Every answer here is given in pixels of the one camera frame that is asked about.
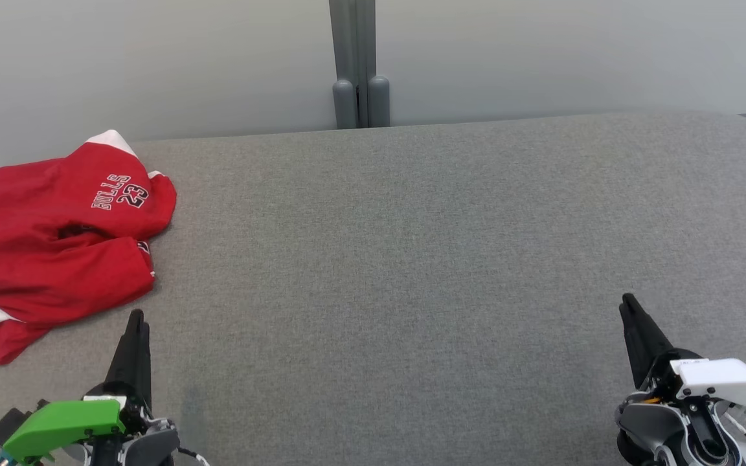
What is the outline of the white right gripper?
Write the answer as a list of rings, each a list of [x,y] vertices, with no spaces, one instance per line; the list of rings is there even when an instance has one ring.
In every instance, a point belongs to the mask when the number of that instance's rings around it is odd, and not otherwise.
[[[704,358],[673,349],[634,294],[622,299],[620,316],[634,386],[663,403],[690,399],[728,401],[746,408],[746,363]]]

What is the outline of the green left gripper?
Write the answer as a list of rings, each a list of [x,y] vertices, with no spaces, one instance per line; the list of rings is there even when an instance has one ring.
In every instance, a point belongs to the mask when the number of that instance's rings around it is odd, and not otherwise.
[[[124,444],[149,429],[152,401],[150,329],[142,309],[128,316],[106,383],[80,400],[42,400],[35,411],[3,417],[3,463],[42,464],[71,447],[83,464],[119,464]]]

